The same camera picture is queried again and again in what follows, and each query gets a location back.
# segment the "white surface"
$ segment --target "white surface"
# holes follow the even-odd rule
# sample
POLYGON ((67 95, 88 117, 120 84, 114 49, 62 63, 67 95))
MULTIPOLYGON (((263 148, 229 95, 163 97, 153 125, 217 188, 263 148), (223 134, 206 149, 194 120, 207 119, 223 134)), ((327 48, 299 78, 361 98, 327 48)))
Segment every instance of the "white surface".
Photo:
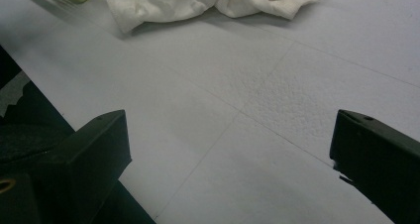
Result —
POLYGON ((331 168, 240 114, 157 222, 387 223, 379 212, 331 168))
POLYGON ((158 223, 390 223, 327 157, 339 108, 420 140, 420 2, 386 1, 123 35, 106 0, 0 0, 0 43, 73 128, 126 109, 121 180, 158 223))

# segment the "table surface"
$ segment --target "table surface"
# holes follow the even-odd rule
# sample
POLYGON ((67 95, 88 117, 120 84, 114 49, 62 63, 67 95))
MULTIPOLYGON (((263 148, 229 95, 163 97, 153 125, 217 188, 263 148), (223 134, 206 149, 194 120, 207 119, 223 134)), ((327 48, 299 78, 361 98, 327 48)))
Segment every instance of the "table surface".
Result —
POLYGON ((117 109, 157 223, 391 223, 339 180, 338 109, 420 140, 420 0, 211 9, 122 34, 106 0, 0 0, 0 44, 78 129, 117 109))

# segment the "screw hole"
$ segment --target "screw hole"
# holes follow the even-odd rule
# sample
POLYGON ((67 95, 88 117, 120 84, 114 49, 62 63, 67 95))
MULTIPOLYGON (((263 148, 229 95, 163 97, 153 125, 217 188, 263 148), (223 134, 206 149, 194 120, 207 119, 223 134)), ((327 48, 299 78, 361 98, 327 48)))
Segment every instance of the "screw hole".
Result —
POLYGON ((16 180, 13 178, 1 179, 0 180, 0 194, 12 189, 13 186, 15 186, 15 184, 16 184, 16 180))

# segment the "crumpled white fabric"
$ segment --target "crumpled white fabric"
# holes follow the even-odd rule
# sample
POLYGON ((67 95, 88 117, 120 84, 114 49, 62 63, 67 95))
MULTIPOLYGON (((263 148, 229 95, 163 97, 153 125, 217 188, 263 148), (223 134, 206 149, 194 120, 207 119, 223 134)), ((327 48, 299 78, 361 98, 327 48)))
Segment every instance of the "crumpled white fabric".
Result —
POLYGON ((263 11, 292 19, 299 8, 317 0, 107 0, 121 31, 144 22, 172 22, 192 18, 215 6, 231 18, 263 11))

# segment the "black bracket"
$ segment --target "black bracket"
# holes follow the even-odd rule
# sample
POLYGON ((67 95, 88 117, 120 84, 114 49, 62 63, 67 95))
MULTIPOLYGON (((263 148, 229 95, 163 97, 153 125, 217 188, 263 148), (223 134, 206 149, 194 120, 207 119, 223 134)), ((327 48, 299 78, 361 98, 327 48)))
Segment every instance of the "black bracket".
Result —
POLYGON ((420 223, 420 143, 363 114, 340 110, 335 169, 395 223, 420 223))

